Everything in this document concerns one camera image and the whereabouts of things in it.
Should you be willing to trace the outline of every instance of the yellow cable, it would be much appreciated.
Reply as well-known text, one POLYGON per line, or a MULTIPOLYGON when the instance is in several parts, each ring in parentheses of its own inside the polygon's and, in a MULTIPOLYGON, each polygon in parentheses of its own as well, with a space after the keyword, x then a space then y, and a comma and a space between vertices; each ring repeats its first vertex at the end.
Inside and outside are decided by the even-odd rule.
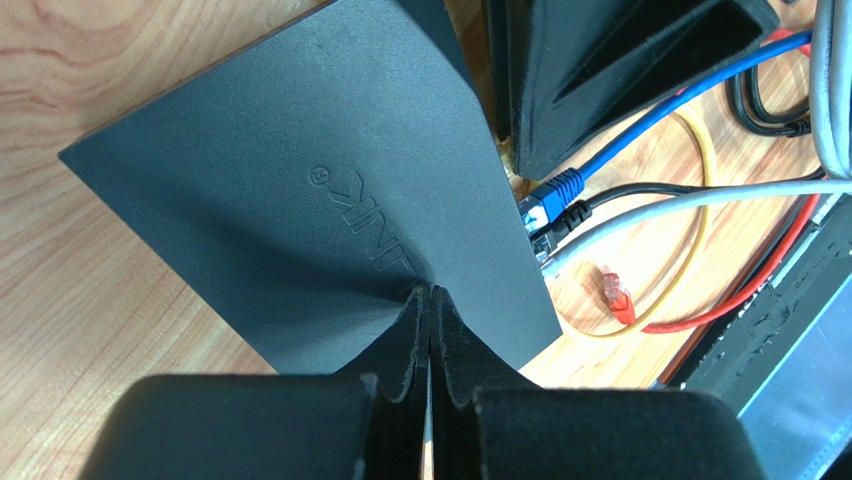
MULTIPOLYGON (((689 128, 692 130, 692 134, 695 136, 696 140, 698 140, 698 146, 701 149, 701 160, 704 165, 704 185, 712 186, 716 183, 716 149, 713 146, 713 140, 710 137, 710 132, 707 130, 707 124, 704 123, 704 120, 701 116, 696 112, 692 107, 688 105, 684 105, 673 112, 675 115, 682 118, 689 128)), ((627 327, 618 330, 616 332, 607 333, 603 335, 596 335, 587 332, 580 331, 574 328, 570 323, 565 321, 565 319, 561 318, 561 315, 557 312, 557 316, 559 316, 562 321, 564 321, 568 326, 568 335, 571 337, 579 338, 582 340, 605 340, 605 341, 613 341, 613 340, 624 340, 625 338, 630 338, 633 335, 636 335, 642 331, 643 328, 648 326, 654 320, 654 315, 657 311, 665 304, 669 298, 672 296, 674 291, 683 282, 686 277, 686 272, 692 266, 692 263, 695 261, 695 258, 698 256, 698 252, 704 248, 704 244, 707 242, 707 237, 710 233, 710 207, 702 207, 701 208, 701 219, 698 225, 698 232, 695 235, 695 241, 692 243, 692 248, 689 250, 689 253, 686 255, 686 259, 684 259, 683 264, 680 266, 680 269, 675 274, 671 283, 663 290, 663 293, 657 297, 657 300, 648 307, 648 310, 645 311, 639 318, 636 319, 636 322, 632 325, 628 325, 627 327)))

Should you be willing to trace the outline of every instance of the black cable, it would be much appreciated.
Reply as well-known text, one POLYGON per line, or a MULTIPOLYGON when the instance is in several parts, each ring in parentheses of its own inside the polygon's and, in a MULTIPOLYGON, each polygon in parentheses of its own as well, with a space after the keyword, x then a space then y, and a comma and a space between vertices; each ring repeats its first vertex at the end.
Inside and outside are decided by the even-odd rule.
MULTIPOLYGON (((817 168, 813 173, 800 178, 790 180, 779 180, 779 182, 799 181, 799 180, 820 180, 825 176, 822 167, 817 168)), ((556 219, 547 226, 539 229, 530 236, 530 243, 533 246, 533 251, 539 263, 544 262, 547 257, 556 250, 559 242, 564 240, 568 235, 577 229, 583 222, 591 218, 595 208, 611 202, 617 198, 627 197, 630 195, 640 194, 658 194, 677 197, 689 193, 700 192, 704 190, 712 190, 722 188, 722 186, 702 187, 692 185, 677 185, 673 183, 629 183, 627 185, 619 185, 603 192, 600 192, 588 200, 577 200, 565 209, 556 219)))
MULTIPOLYGON (((751 74, 754 76, 755 80, 757 78, 756 69, 751 69, 751 74)), ((774 125, 763 125, 757 119, 751 116, 751 113, 746 108, 744 92, 743 92, 743 80, 745 79, 744 74, 735 75, 728 80, 725 81, 725 90, 727 92, 728 97, 728 105, 731 108, 731 112, 734 114, 734 118, 737 119, 740 125, 743 126, 746 130, 764 137, 799 137, 802 135, 807 135, 811 132, 811 120, 810 117, 795 120, 793 122, 789 122, 786 124, 774 124, 774 125)), ((750 99, 752 104, 756 104, 754 98, 750 99)))
POLYGON ((743 72, 743 79, 746 85, 746 104, 749 108, 751 108, 751 111, 754 112, 754 116, 758 121, 769 125, 786 125, 797 120, 802 120, 808 115, 808 113, 810 113, 808 97, 805 97, 802 103, 788 112, 779 114, 769 113, 766 110, 766 106, 763 104, 763 98, 760 96, 757 67, 750 68, 743 72))

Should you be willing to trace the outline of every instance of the wooden surface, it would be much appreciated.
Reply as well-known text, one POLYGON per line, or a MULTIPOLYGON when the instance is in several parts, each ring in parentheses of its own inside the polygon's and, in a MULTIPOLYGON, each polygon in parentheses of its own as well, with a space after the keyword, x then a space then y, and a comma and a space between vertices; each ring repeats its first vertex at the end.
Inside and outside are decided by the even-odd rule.
MULTIPOLYGON (((0 5, 0 478, 74 477, 109 407, 143 376, 272 372, 56 153, 318 1, 0 5)), ((491 115, 480 3, 448 3, 491 115)), ((785 24, 799 28, 813 2, 783 8, 785 24)), ((805 94, 807 64, 799 57, 788 54, 761 69, 770 106, 805 94)), ((808 138, 746 135, 732 123, 720 89, 693 105, 717 141, 720 182, 779 179, 816 165, 808 138)), ((590 192, 635 180, 699 182, 697 148, 685 132, 677 121, 664 121, 596 176, 590 192)), ((601 141, 572 161, 587 158, 601 141)), ((613 202, 595 218, 636 202, 613 202)), ((786 206, 771 200, 717 209, 702 265, 666 313, 674 318, 714 302, 786 206)), ((618 272, 641 310, 684 254, 694 220, 685 212, 602 242, 553 286, 557 309, 581 328, 614 328, 603 314, 598 269, 618 272)), ((552 386, 647 386, 686 338, 604 347, 563 338, 524 372, 552 386)))

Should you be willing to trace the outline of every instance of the red connector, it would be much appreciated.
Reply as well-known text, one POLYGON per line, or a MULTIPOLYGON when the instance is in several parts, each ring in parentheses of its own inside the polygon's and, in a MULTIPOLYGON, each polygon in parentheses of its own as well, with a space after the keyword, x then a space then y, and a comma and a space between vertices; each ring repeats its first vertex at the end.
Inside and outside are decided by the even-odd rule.
POLYGON ((615 318, 624 325, 636 323, 636 312, 633 310, 633 300, 630 292, 624 288, 621 279, 614 273, 604 274, 604 295, 609 303, 609 309, 615 318))

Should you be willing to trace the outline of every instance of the blue connector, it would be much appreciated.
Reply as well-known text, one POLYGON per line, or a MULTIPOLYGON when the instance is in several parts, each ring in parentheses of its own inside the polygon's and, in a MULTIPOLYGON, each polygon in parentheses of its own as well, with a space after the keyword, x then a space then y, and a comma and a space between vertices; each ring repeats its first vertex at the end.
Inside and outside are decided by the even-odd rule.
POLYGON ((533 190, 518 204, 527 234, 532 235, 536 230, 556 220, 556 217, 583 192, 585 186, 579 170, 569 168, 533 190))

